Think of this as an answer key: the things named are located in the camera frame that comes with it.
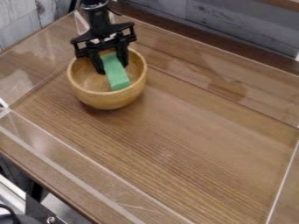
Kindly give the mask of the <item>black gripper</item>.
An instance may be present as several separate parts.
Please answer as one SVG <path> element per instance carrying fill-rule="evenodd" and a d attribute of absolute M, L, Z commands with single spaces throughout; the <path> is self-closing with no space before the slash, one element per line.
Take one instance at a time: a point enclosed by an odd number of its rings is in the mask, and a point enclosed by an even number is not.
<path fill-rule="evenodd" d="M 99 74 L 104 74 L 104 65 L 99 52 L 116 49 L 122 65 L 128 65 L 128 45 L 136 41 L 135 23 L 114 23 L 110 19 L 110 0 L 82 0 L 82 8 L 88 16 L 88 30 L 70 42 L 76 57 L 90 57 Z"/>

